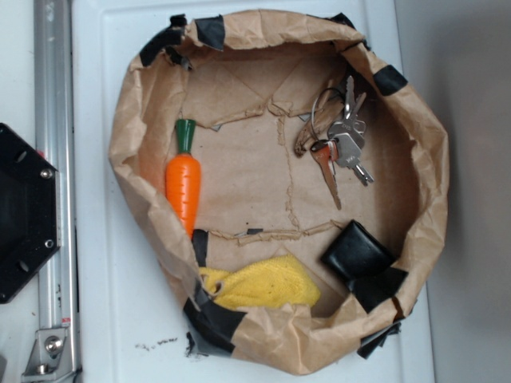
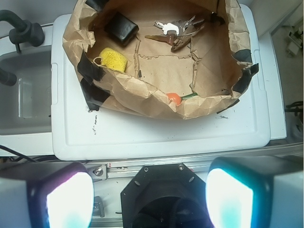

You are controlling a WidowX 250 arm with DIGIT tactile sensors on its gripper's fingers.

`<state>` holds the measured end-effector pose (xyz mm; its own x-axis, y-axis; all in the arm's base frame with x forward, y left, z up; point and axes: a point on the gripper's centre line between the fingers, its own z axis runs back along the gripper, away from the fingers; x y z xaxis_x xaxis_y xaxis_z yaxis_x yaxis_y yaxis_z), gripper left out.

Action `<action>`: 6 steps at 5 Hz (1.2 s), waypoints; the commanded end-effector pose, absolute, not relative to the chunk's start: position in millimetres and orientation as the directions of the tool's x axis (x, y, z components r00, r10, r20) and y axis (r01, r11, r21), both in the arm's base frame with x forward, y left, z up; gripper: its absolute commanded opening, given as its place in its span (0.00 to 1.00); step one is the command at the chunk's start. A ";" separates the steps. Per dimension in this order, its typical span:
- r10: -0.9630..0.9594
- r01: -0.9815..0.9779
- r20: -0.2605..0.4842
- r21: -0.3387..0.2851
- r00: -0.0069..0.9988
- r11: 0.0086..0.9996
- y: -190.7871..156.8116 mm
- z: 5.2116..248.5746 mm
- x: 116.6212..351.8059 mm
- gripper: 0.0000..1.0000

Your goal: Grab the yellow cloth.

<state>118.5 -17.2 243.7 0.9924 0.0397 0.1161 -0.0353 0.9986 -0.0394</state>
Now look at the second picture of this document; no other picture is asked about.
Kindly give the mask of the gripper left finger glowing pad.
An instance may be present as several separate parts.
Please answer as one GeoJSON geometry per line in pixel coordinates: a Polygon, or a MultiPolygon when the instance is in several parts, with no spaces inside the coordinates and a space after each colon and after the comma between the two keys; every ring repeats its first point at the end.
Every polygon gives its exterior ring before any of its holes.
{"type": "Polygon", "coordinates": [[[93,204],[93,180],[80,162],[0,166],[2,228],[87,228],[93,204]]]}

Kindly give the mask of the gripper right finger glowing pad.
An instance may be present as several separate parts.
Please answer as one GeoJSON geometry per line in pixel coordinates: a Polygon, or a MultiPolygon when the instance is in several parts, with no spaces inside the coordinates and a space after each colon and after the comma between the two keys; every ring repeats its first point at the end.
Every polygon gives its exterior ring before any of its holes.
{"type": "Polygon", "coordinates": [[[304,160],[218,157],[207,175],[206,204],[216,228],[302,228],[304,160]]]}

